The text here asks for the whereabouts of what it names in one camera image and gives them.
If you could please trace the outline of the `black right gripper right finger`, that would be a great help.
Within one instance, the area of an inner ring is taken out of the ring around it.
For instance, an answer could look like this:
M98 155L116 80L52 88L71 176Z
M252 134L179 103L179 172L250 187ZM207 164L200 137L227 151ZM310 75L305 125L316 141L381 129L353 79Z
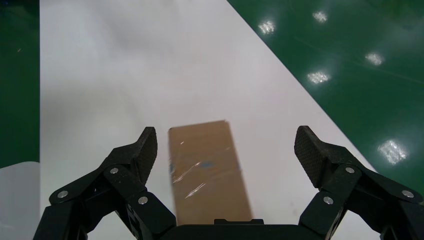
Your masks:
M318 193L299 225L321 240L331 239L347 212L353 212L382 240L421 240L424 199L415 190L361 164L345 147L320 140L298 127L294 153Z

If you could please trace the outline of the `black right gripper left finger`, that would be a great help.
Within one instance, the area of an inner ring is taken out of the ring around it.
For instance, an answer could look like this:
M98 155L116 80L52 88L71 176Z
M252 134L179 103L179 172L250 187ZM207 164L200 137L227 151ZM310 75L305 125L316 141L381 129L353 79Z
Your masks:
M176 226L176 217L146 187L157 152L153 127L134 143L114 148L98 168L50 195L34 239L86 240L110 213L136 239L160 239Z

